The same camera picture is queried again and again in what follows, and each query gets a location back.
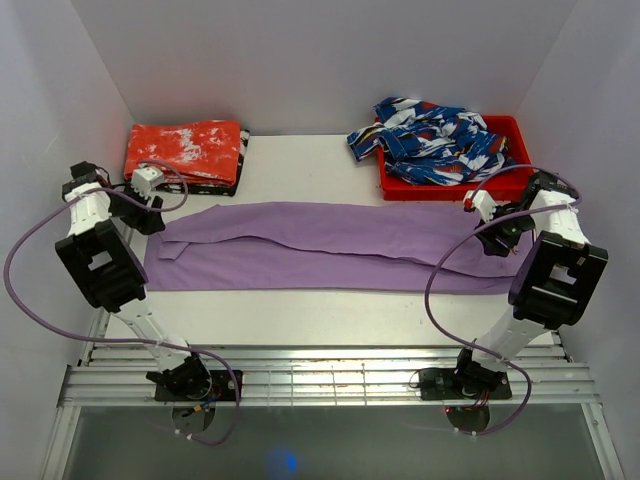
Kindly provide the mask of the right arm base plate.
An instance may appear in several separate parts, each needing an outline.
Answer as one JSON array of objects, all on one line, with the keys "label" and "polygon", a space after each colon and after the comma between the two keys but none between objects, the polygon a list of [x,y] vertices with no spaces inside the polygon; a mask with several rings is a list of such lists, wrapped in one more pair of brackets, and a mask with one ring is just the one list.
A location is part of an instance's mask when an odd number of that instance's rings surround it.
[{"label": "right arm base plate", "polygon": [[506,375],[489,372],[480,376],[459,373],[455,368],[425,368],[417,371],[410,386],[420,391],[422,400],[508,400],[512,390]]}]

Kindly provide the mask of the purple trousers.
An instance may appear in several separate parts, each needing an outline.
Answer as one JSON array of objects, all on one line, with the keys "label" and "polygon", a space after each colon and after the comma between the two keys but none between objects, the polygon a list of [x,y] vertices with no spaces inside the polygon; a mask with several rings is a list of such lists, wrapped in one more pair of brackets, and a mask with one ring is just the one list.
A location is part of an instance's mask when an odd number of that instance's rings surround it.
[{"label": "purple trousers", "polygon": [[268,202],[213,206],[147,241],[151,291],[346,289],[445,294],[508,290],[530,244],[507,258],[468,239],[456,206]]}]

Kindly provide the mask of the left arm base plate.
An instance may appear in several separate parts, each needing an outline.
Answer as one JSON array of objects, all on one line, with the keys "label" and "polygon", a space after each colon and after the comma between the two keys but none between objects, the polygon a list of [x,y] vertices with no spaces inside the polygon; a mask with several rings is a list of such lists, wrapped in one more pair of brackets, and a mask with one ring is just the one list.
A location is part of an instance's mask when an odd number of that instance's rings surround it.
[{"label": "left arm base plate", "polygon": [[177,395],[170,392],[164,387],[156,386],[153,399],[157,402],[205,402],[211,398],[218,402],[234,402],[236,395],[242,397],[244,371],[234,369],[233,373],[236,381],[233,381],[227,370],[211,370],[211,378],[213,381],[212,391],[208,397],[199,399],[190,398],[185,395]]}]

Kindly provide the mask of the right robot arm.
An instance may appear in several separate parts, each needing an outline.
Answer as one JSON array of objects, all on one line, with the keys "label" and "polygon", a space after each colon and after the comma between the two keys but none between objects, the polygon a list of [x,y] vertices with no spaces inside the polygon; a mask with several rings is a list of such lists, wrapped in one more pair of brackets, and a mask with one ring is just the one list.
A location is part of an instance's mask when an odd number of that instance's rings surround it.
[{"label": "right robot arm", "polygon": [[509,288],[507,311],[460,352],[451,373],[458,394],[494,392],[507,382],[507,362],[532,340],[583,316],[609,255],[584,235],[573,206],[578,198],[575,188],[545,172],[529,177],[516,202],[499,205],[485,190],[465,195],[465,209],[480,215],[477,237],[486,255],[508,256],[526,232],[535,240]]}]

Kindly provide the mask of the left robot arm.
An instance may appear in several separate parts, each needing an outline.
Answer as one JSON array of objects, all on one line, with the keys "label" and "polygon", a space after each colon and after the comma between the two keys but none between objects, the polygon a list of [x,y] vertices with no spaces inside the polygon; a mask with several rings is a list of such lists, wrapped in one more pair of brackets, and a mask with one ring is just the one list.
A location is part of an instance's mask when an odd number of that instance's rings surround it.
[{"label": "left robot arm", "polygon": [[200,400],[213,381],[200,356],[155,318],[147,298],[148,277],[114,223],[143,235],[165,229],[163,200],[152,194],[164,182],[162,171],[149,164],[131,174],[124,189],[113,190],[106,173],[81,162],[71,167],[72,180],[62,186],[70,206],[70,229],[55,250],[88,303],[125,323],[156,361],[146,378],[181,399]]}]

